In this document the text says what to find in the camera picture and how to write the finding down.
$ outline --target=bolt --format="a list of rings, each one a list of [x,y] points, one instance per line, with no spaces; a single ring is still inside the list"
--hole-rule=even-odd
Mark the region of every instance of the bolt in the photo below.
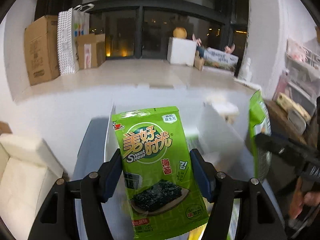
[[[251,181],[251,183],[254,184],[254,185],[259,184],[259,180],[256,179],[256,178],[252,178],[252,179],[250,179],[250,181]]]
[[[218,177],[219,179],[224,179],[224,178],[226,177],[226,174],[225,174],[224,172],[222,172],[222,171],[219,171],[219,172],[217,173],[217,177]]]
[[[58,180],[56,181],[56,183],[57,183],[57,185],[62,185],[62,184],[64,183],[64,179],[63,179],[63,178],[58,179]]]
[[[98,173],[97,172],[91,172],[90,174],[89,174],[89,177],[91,178],[91,179],[95,179],[96,177],[98,177]]]

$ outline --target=window sill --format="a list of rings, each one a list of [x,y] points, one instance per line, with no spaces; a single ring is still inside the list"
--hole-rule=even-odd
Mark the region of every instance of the window sill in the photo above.
[[[24,90],[16,103],[47,94],[84,90],[95,86],[133,86],[148,89],[211,88],[247,89],[224,73],[198,71],[194,67],[170,65],[166,60],[107,60],[99,68],[59,76]]]

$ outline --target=textured white bag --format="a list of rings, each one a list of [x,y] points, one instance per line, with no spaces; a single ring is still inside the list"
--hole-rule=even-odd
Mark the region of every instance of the textured white bag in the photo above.
[[[93,4],[84,11],[84,6],[78,5],[74,9],[60,12],[58,15],[58,62],[60,75],[75,73],[79,70],[78,55],[76,52],[77,36],[89,34],[89,17],[87,10],[93,8]]]

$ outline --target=cream armchair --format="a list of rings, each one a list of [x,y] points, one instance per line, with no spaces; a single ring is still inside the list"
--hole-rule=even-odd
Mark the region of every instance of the cream armchair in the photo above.
[[[27,240],[63,168],[39,138],[0,135],[0,216],[16,240]]]

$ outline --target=seaweed snack packet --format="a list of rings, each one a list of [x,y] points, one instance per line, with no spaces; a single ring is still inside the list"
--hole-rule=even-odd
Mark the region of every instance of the seaweed snack packet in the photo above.
[[[163,240],[208,221],[177,107],[112,116],[134,238]]]
[[[271,125],[268,109],[263,101],[261,91],[257,91],[250,98],[249,106],[249,133],[251,153],[254,158],[255,177],[263,181],[268,174],[271,164],[271,153],[257,148],[254,136],[259,133],[271,135]]]

